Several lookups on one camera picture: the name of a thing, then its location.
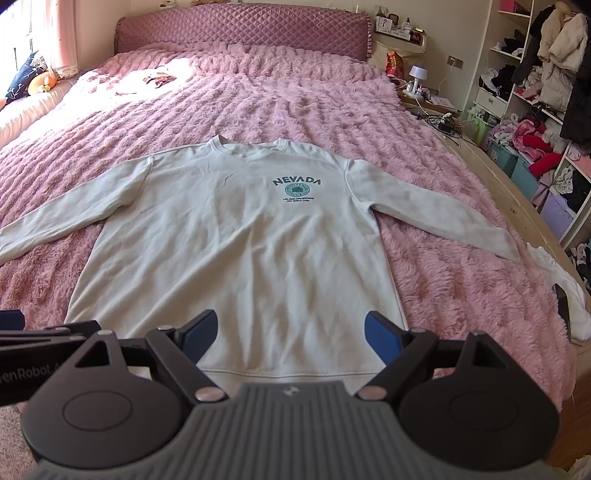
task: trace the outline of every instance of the storage box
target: storage box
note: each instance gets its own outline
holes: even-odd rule
[[[514,14],[525,14],[528,10],[517,3],[515,0],[502,0],[501,10],[504,12],[512,12]]]
[[[488,149],[488,156],[508,177],[513,175],[513,170],[515,170],[515,165],[517,164],[516,154],[512,153],[502,145],[493,142]]]
[[[566,199],[552,191],[548,195],[540,215],[558,240],[562,238],[571,223],[573,223],[573,217],[570,214]]]
[[[478,90],[476,103],[498,118],[505,115],[505,112],[507,111],[507,103],[501,98],[491,95],[484,88]]]
[[[511,175],[511,181],[517,185],[517,188],[521,190],[521,193],[525,195],[525,198],[531,200],[535,193],[538,191],[538,181],[529,171],[530,162],[519,156],[517,164]]]

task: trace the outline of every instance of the wall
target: wall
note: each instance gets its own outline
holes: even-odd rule
[[[93,69],[113,56],[115,27],[131,13],[131,0],[76,0],[75,9],[78,64]]]
[[[410,17],[414,26],[427,32],[423,66],[428,78],[423,85],[437,89],[447,76],[441,95],[464,109],[486,29],[489,0],[381,0],[381,4],[401,20]],[[463,60],[463,68],[447,65],[448,56]]]
[[[274,3],[339,7],[354,10],[356,2],[362,10],[373,12],[374,1],[363,0],[273,0]],[[177,0],[178,6],[190,0]],[[476,68],[485,30],[489,0],[379,0],[400,18],[410,17],[412,23],[427,31],[427,54],[423,66],[428,70],[425,86],[441,94],[463,109]],[[119,17],[139,15],[156,10],[160,0],[77,0],[77,18],[84,30],[78,29],[82,66],[96,66],[112,54],[113,33]],[[463,69],[446,64],[447,56],[464,61]]]

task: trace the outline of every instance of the gray gripper base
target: gray gripper base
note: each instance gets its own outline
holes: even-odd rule
[[[138,435],[149,435],[150,427]],[[555,480],[542,462],[474,472],[423,452],[389,405],[341,382],[246,384],[196,407],[162,450],[132,465],[75,471],[42,461],[27,480]]]

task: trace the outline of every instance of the pillow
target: pillow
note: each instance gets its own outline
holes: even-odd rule
[[[45,70],[42,67],[31,67],[31,62],[35,58],[35,53],[31,53],[25,63],[22,65],[16,76],[13,78],[10,87],[8,87],[8,93],[6,93],[7,101],[10,103],[28,95],[27,87],[31,80]]]
[[[76,79],[61,80],[49,92],[18,99],[0,111],[0,149],[53,110],[75,82]]]

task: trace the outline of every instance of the black jacket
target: black jacket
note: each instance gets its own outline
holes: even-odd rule
[[[521,83],[528,77],[535,66],[542,65],[542,62],[538,58],[540,41],[542,40],[542,25],[544,25],[546,20],[548,20],[548,17],[552,14],[555,8],[556,7],[554,5],[550,5],[548,8],[542,10],[531,24],[530,43],[527,45],[527,50],[525,51],[523,61],[517,67],[515,73],[511,77],[511,80],[516,85],[521,85]]]
[[[587,33],[591,38],[590,19],[587,19]],[[581,145],[591,141],[591,41],[587,43],[583,63],[574,82],[560,136]]]

